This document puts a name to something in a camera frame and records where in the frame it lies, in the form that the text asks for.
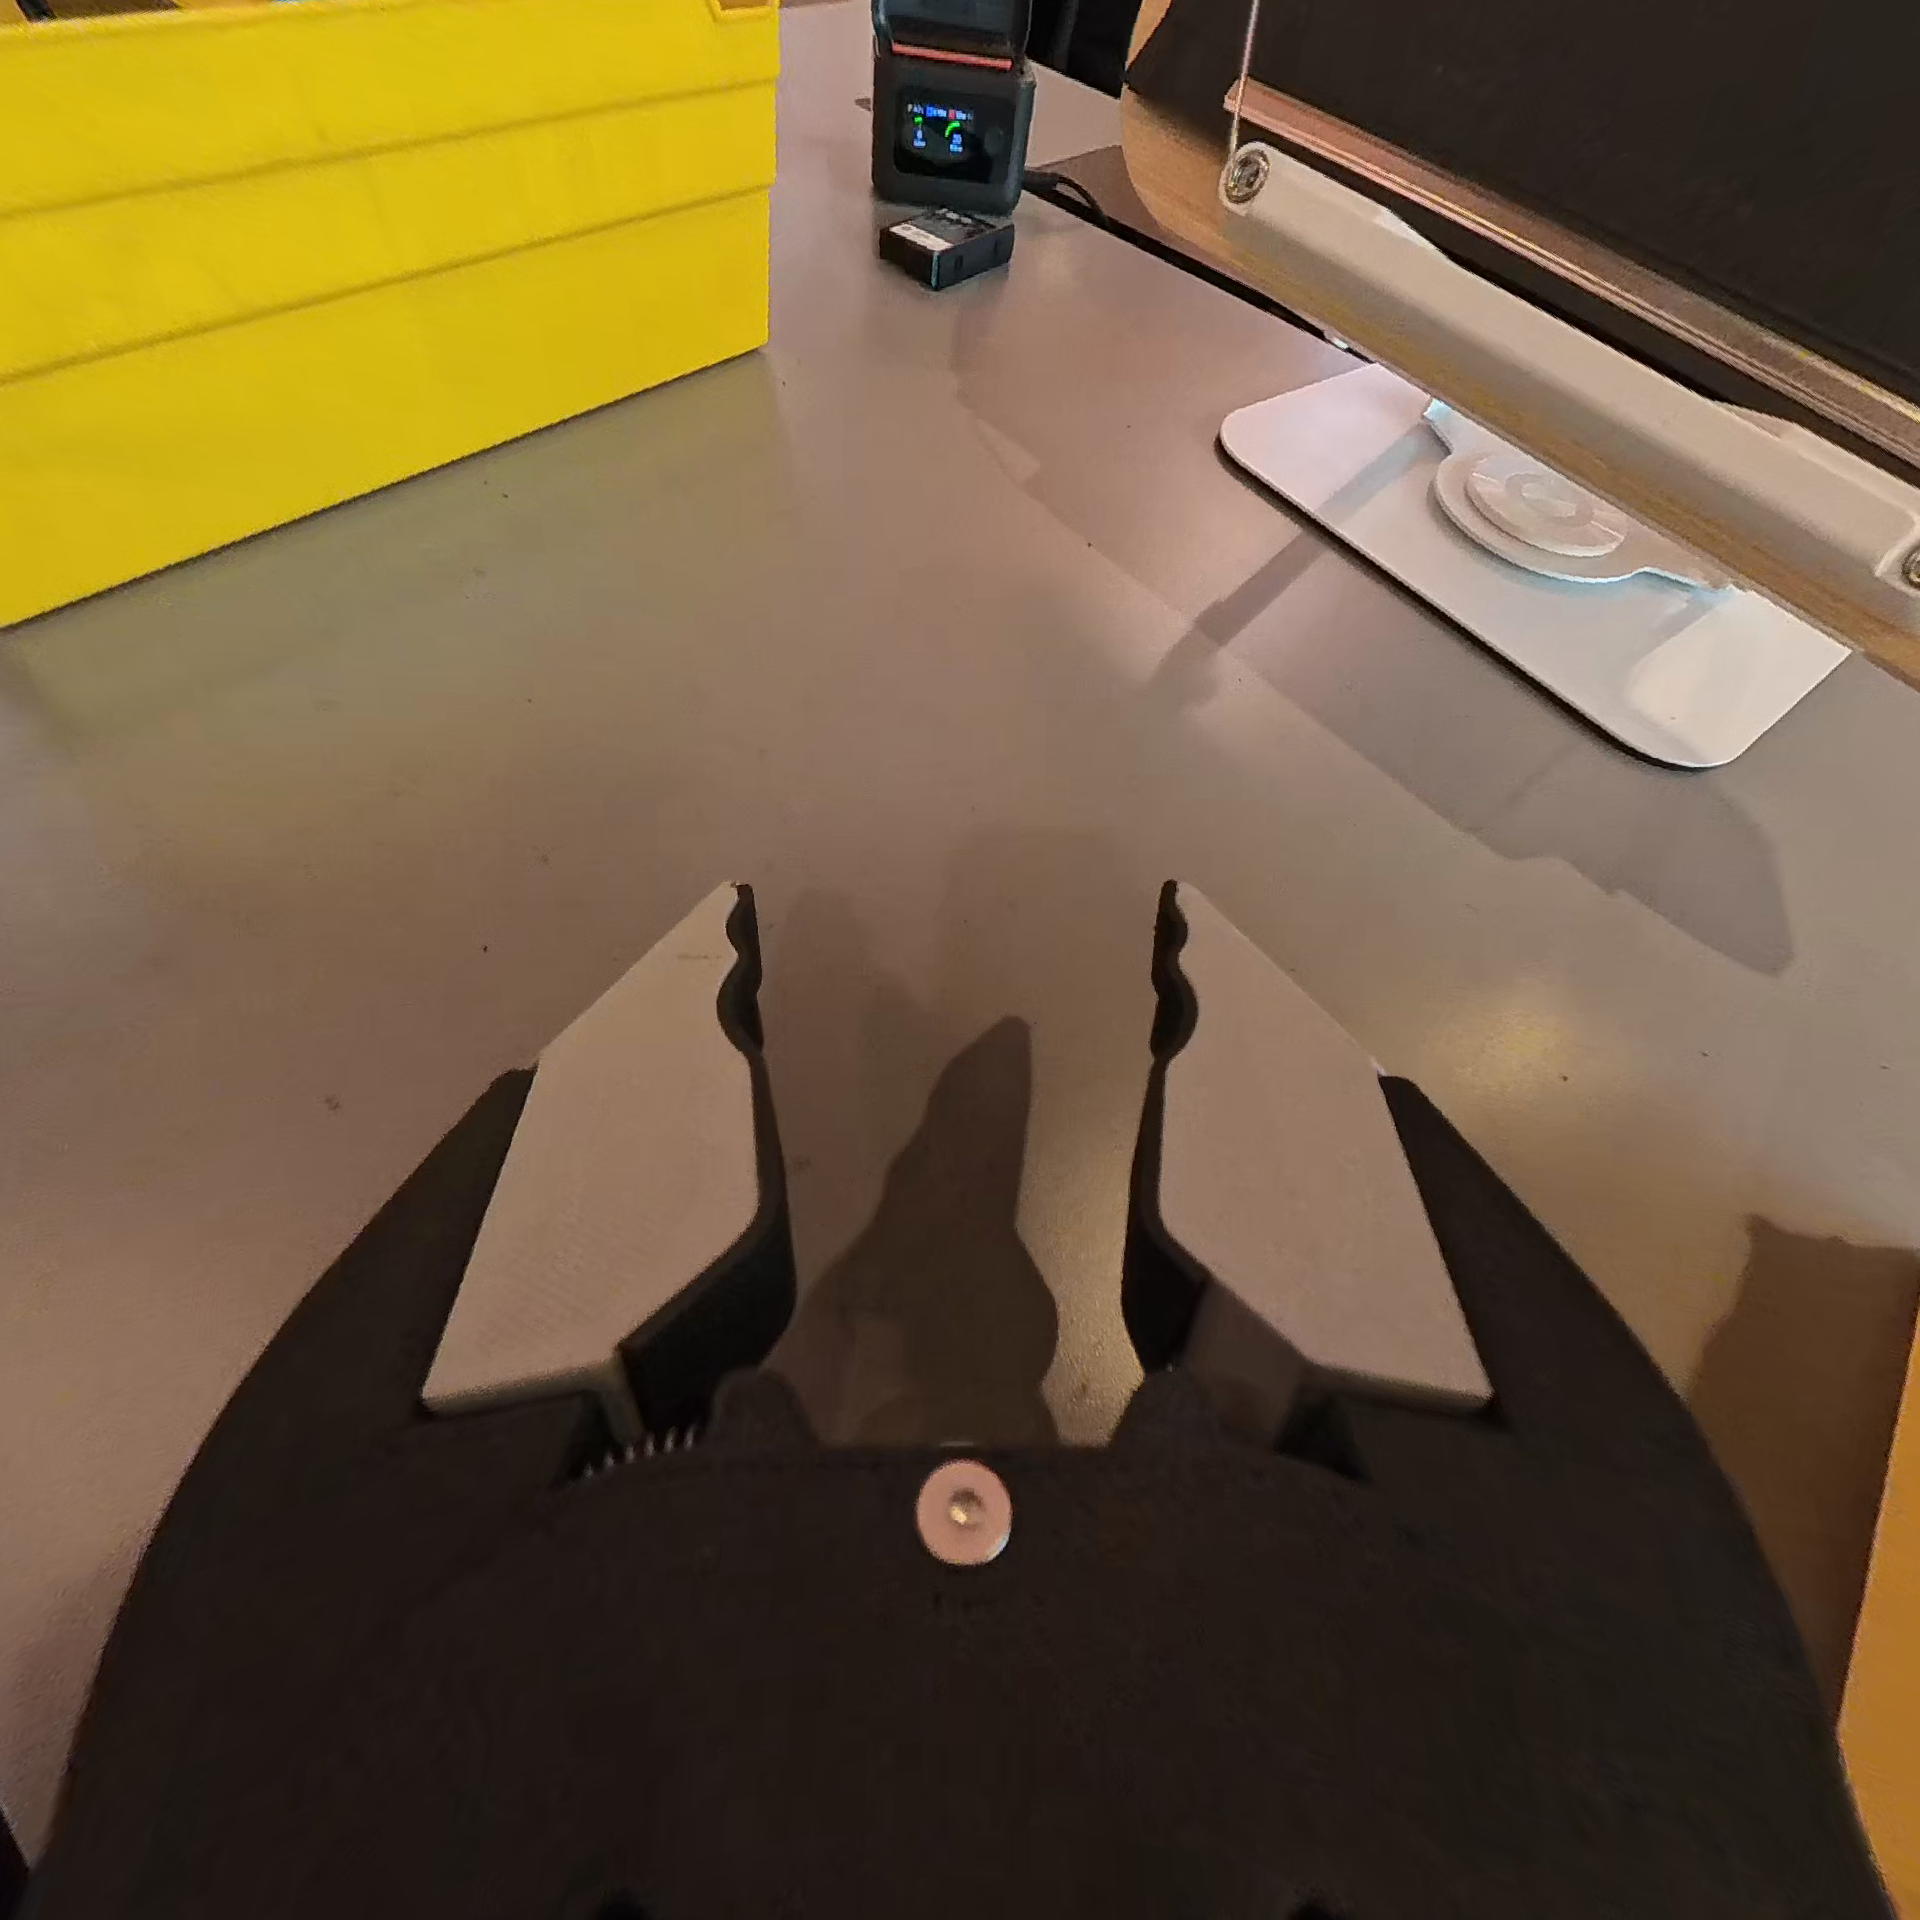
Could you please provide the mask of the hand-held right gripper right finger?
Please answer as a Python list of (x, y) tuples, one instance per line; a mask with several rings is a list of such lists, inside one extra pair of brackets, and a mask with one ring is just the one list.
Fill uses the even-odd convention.
[(1385, 1074), (1187, 881), (1161, 885), (1121, 1317), (1147, 1377), (1247, 1450), (1338, 1403), (1498, 1403)]

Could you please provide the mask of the black charger case with screen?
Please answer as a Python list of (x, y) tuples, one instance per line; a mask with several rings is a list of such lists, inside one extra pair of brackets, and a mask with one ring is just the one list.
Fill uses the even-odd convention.
[(1038, 80), (1030, 3), (874, 3), (880, 202), (1001, 217), (1023, 196)]

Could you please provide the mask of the white board stand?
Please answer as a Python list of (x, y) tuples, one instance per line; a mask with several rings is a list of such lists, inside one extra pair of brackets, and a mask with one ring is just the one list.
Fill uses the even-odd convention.
[(1697, 393), (1251, 140), (1223, 225), (1359, 363), (1230, 413), (1262, 490), (1614, 743), (1742, 757), (1915, 640), (1915, 483)]

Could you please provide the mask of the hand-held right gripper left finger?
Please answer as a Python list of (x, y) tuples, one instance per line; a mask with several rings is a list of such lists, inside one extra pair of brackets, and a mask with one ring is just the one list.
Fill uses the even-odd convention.
[(799, 1301), (752, 888), (722, 882), (539, 1055), (424, 1407), (584, 1397), (687, 1443)]

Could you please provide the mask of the yellow plastic bin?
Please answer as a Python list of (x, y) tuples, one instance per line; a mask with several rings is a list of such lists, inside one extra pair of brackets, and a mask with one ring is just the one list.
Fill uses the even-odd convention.
[(2, 619), (767, 346), (778, 5), (2, 35)]

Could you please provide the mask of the small black battery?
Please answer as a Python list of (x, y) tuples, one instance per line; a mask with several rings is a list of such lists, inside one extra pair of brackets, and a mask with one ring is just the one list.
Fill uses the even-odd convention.
[(1015, 247), (1015, 223), (959, 208), (913, 208), (875, 235), (878, 258), (931, 292), (1004, 269)]

